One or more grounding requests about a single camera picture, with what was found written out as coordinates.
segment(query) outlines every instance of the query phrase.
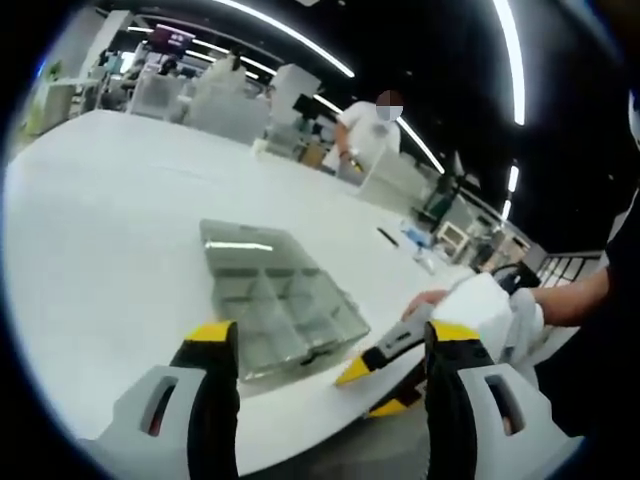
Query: monitor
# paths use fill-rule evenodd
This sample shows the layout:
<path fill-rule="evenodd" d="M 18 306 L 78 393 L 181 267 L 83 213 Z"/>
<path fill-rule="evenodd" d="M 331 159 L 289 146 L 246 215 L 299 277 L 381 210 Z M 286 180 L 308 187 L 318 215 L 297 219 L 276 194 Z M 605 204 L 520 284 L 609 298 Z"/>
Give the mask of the monitor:
<path fill-rule="evenodd" d="M 296 103 L 293 105 L 293 109 L 300 112 L 303 117 L 307 119 L 315 119 L 320 114 L 320 110 L 311 97 L 306 95 L 300 95 Z"/>
<path fill-rule="evenodd" d="M 158 24 L 149 34 L 148 44 L 155 52 L 182 57 L 194 38 L 192 33 Z"/>

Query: blue object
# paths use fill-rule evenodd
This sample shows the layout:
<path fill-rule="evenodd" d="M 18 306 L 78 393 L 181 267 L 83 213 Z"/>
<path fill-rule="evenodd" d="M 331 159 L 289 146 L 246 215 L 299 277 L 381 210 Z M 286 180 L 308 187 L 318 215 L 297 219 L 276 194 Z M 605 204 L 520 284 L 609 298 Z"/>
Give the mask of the blue object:
<path fill-rule="evenodd" d="M 421 232 L 415 228 L 405 230 L 404 234 L 420 248 L 428 248 L 432 244 L 432 236 L 430 234 Z"/>

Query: clear plastic organizer box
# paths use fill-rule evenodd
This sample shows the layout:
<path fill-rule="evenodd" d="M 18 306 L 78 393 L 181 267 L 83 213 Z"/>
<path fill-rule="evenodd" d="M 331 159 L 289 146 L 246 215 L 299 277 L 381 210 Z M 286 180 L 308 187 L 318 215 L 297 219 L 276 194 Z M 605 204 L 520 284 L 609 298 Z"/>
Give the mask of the clear plastic organizer box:
<path fill-rule="evenodd" d="M 369 333 L 346 294 L 288 232 L 202 220 L 200 234 L 216 315 L 238 323 L 241 380 L 343 354 Z"/>

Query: ceiling light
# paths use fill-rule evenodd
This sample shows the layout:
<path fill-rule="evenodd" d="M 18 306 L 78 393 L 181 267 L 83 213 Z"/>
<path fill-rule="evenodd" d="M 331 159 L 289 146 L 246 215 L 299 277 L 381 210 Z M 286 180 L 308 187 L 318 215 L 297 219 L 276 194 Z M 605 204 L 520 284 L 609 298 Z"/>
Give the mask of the ceiling light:
<path fill-rule="evenodd" d="M 129 28 L 127 28 L 127 31 L 129 31 L 129 32 L 144 32 L 144 33 L 151 33 L 151 32 L 153 32 L 153 29 L 151 29 L 151 28 L 144 28 L 144 27 L 129 27 Z"/>
<path fill-rule="evenodd" d="M 170 32 L 177 33 L 179 35 L 184 35 L 185 37 L 189 37 L 191 40 L 196 38 L 193 33 L 185 32 L 184 30 L 180 30 L 179 28 L 170 27 L 169 25 L 163 25 L 162 23 L 158 23 L 156 25 L 156 29 L 163 28 L 165 30 L 169 30 Z"/>
<path fill-rule="evenodd" d="M 433 163 L 434 167 L 436 167 L 436 170 L 438 170 L 441 175 L 444 174 L 444 167 L 440 164 L 436 156 L 431 152 L 431 150 L 429 150 L 429 147 L 427 147 L 427 145 L 422 141 L 418 134 L 413 131 L 409 124 L 407 124 L 407 122 L 405 122 L 402 117 L 398 117 L 398 120 L 396 121 L 402 127 L 402 129 L 407 132 L 407 135 L 409 135 L 411 139 L 416 142 L 420 150 L 422 150 L 427 155 L 427 157 L 429 157 L 429 160 L 431 160 L 431 163 Z"/>
<path fill-rule="evenodd" d="M 320 102 L 321 104 L 323 104 L 325 107 L 329 108 L 329 110 L 332 110 L 333 112 L 337 113 L 338 115 L 342 113 L 342 110 L 340 110 L 338 107 L 336 107 L 333 103 L 331 103 L 326 98 L 321 97 L 320 95 L 314 95 L 313 98 L 318 102 Z"/>
<path fill-rule="evenodd" d="M 504 207 L 502 207 L 502 220 L 507 221 L 509 218 L 509 212 L 511 212 L 511 200 L 504 201 Z"/>
<path fill-rule="evenodd" d="M 218 61 L 216 58 L 210 57 L 209 55 L 205 55 L 203 53 L 194 52 L 193 50 L 187 50 L 184 53 L 186 53 L 187 55 L 191 55 L 192 57 L 199 58 L 201 60 L 206 60 L 207 62 L 211 62 L 211 63 L 215 63 Z"/>
<path fill-rule="evenodd" d="M 259 68 L 260 70 L 267 72 L 270 75 L 275 75 L 276 71 L 272 68 L 267 67 L 266 65 L 262 65 L 261 63 L 256 62 L 255 60 L 251 60 L 250 58 L 247 57 L 240 57 L 240 60 L 242 60 L 245 63 L 248 63 L 249 65 L 253 65 L 256 68 Z"/>
<path fill-rule="evenodd" d="M 265 250 L 272 252 L 271 245 L 263 245 L 262 243 L 245 243 L 245 242 L 212 242 L 208 241 L 204 244 L 204 248 L 233 248 L 239 250 Z"/>
<path fill-rule="evenodd" d="M 211 50 L 216 50 L 217 52 L 220 52 L 220 53 L 229 53 L 228 49 L 219 47 L 217 45 L 214 45 L 213 43 L 203 42 L 202 40 L 198 40 L 197 38 L 194 38 L 191 41 L 196 45 L 201 45 L 203 47 L 210 48 Z"/>
<path fill-rule="evenodd" d="M 318 55 L 324 58 L 327 62 L 329 62 L 331 65 L 333 65 L 342 73 L 344 73 L 347 77 L 349 78 L 355 77 L 355 74 L 353 73 L 353 71 L 349 67 L 347 67 L 344 63 L 342 63 L 340 60 L 338 60 L 329 52 L 327 52 L 324 48 L 320 47 L 319 45 L 312 42 L 307 37 L 297 32 L 293 28 L 288 27 L 284 23 L 279 22 L 278 20 L 271 18 L 268 15 L 265 15 L 264 13 L 259 12 L 258 10 L 254 10 L 251 7 L 247 7 L 246 5 L 242 5 L 241 3 L 234 2 L 233 0 L 213 0 L 213 1 L 217 3 L 221 3 L 231 8 L 235 8 L 236 10 L 244 12 L 248 15 L 251 15 L 252 17 L 257 18 L 258 20 L 262 20 L 263 22 L 268 23 L 272 27 L 275 27 L 281 32 L 284 32 L 290 37 L 296 39 L 297 41 L 302 43 L 305 47 L 316 52 Z"/>
<path fill-rule="evenodd" d="M 511 80 L 513 82 L 513 116 L 518 125 L 524 125 L 525 96 L 524 96 L 524 68 L 522 66 L 522 51 L 518 40 L 516 22 L 508 0 L 493 0 L 498 17 L 502 24 L 504 37 L 507 41 L 509 63 L 511 64 Z"/>
<path fill-rule="evenodd" d="M 518 170 L 518 167 L 516 167 L 515 165 L 511 166 L 511 173 L 509 174 L 509 191 L 511 193 L 516 191 L 516 187 L 518 186 L 518 175 L 520 174 L 520 171 Z"/>
<path fill-rule="evenodd" d="M 208 42 L 203 42 L 202 40 L 198 40 L 198 39 L 194 39 L 192 40 L 193 43 L 195 43 L 196 45 L 200 45 L 202 47 L 207 47 L 210 48 L 212 50 L 216 50 L 220 53 L 229 53 L 229 50 L 227 50 L 226 48 L 222 48 L 219 47 L 217 45 L 214 45 L 213 43 L 208 43 Z M 259 68 L 260 70 L 267 72 L 270 75 L 275 75 L 276 71 L 272 68 L 267 67 L 266 65 L 263 65 L 259 62 L 256 62 L 255 60 L 252 60 L 250 58 L 247 57 L 241 57 L 240 58 L 243 62 L 248 63 L 249 65 L 253 65 L 256 68 Z"/>

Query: desk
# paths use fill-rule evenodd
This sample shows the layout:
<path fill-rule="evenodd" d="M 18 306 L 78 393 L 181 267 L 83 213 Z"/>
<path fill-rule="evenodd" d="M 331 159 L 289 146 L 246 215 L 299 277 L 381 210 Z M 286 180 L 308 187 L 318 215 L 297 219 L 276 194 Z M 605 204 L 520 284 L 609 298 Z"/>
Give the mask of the desk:
<path fill-rule="evenodd" d="M 39 138 L 9 165 L 4 260 L 15 329 L 38 387 L 71 434 L 94 438 L 114 401 L 211 318 L 202 218 L 289 230 L 359 305 L 375 343 L 437 278 L 412 259 L 401 218 L 335 179 L 180 125 L 94 111 Z M 376 231 L 394 234 L 394 248 Z M 421 358 L 414 350 L 344 388 L 346 363 L 242 400 L 240 474 L 340 431 Z"/>

